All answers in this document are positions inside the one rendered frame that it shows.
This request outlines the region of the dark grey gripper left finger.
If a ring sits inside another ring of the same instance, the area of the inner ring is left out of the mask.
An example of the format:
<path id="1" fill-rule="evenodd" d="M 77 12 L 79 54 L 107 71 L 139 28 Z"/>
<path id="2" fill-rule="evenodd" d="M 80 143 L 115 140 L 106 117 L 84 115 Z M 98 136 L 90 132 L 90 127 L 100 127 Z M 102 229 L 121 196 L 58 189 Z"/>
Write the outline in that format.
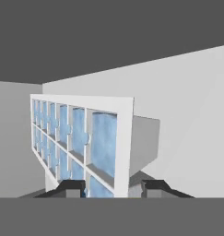
<path id="1" fill-rule="evenodd" d="M 36 195 L 36 198 L 85 198 L 85 189 L 84 180 L 63 180 L 55 189 Z"/>

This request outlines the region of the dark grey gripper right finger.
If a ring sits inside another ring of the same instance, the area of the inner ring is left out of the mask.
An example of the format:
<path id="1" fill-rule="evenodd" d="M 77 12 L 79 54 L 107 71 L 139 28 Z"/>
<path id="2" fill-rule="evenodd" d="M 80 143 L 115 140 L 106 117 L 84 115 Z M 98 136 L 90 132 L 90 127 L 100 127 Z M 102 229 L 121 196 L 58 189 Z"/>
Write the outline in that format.
<path id="1" fill-rule="evenodd" d="M 192 198 L 191 195 L 170 188 L 164 180 L 143 180 L 141 187 L 142 198 Z"/>

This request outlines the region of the white ice cube tray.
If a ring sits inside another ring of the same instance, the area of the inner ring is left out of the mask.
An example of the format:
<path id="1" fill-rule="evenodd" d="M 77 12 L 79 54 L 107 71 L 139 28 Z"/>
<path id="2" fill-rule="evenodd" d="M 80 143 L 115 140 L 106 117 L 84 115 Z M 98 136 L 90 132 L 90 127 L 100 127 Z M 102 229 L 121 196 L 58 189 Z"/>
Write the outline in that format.
<path id="1" fill-rule="evenodd" d="M 133 98 L 32 94 L 31 148 L 45 190 L 79 180 L 84 196 L 138 197 L 157 158 L 160 120 L 134 115 Z"/>

